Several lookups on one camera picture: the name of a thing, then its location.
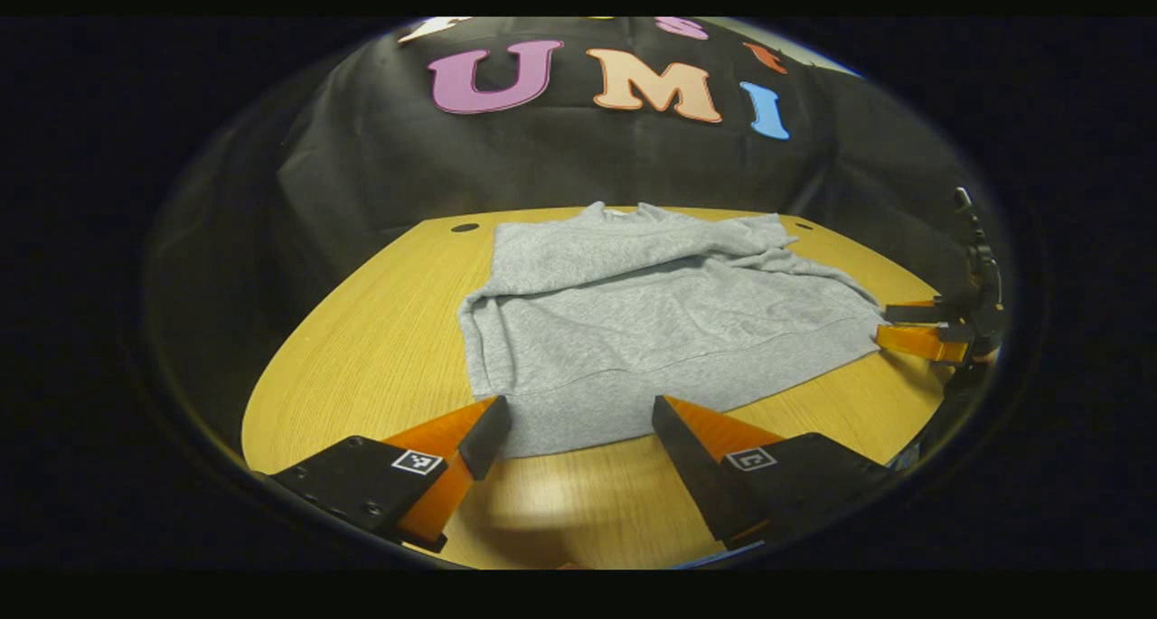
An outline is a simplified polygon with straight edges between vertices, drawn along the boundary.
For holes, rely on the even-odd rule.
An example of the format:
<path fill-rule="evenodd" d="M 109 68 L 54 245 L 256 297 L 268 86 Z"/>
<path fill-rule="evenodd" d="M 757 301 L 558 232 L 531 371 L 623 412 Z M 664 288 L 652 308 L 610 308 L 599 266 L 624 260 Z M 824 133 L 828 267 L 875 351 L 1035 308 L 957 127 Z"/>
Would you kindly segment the grey sweatshirt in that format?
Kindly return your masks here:
<path fill-rule="evenodd" d="M 876 351 L 877 299 L 793 252 L 775 214 L 639 204 L 504 223 L 457 318 L 479 399 L 503 396 L 511 458 L 653 433 L 654 397 L 740 408 Z"/>

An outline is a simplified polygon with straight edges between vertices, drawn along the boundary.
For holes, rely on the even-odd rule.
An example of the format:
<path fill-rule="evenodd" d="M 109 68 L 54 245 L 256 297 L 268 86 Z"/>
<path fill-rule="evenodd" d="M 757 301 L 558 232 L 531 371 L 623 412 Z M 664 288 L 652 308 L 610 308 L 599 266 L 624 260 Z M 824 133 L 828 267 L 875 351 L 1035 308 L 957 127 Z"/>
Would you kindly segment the black backdrop cloth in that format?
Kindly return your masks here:
<path fill-rule="evenodd" d="M 588 202 L 782 212 L 957 294 L 959 187 L 1007 261 L 975 162 L 796 34 L 706 17 L 411 23 L 296 66 L 190 159 L 143 246 L 142 342 L 239 450 L 277 348 L 422 220 Z"/>

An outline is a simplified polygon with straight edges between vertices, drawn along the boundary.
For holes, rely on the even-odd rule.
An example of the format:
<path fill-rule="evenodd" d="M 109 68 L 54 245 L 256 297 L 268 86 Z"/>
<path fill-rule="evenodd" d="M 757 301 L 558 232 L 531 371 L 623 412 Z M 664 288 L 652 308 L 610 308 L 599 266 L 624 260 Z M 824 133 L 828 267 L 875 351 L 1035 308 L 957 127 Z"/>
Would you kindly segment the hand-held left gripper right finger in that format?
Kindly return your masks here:
<path fill-rule="evenodd" d="M 891 467 L 819 433 L 783 437 L 718 410 L 654 397 L 653 429 L 712 537 L 784 545 L 871 498 Z"/>

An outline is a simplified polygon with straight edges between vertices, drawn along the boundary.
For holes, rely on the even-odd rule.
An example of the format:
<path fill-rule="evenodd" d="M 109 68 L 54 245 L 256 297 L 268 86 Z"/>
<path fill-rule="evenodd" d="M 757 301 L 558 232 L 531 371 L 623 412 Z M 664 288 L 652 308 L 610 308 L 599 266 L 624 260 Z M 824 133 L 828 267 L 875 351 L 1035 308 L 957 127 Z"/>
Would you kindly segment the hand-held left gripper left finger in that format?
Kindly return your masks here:
<path fill-rule="evenodd" d="M 439 553 L 445 526 L 513 429 L 504 396 L 392 437 L 348 436 L 272 476 L 285 491 L 373 536 Z"/>

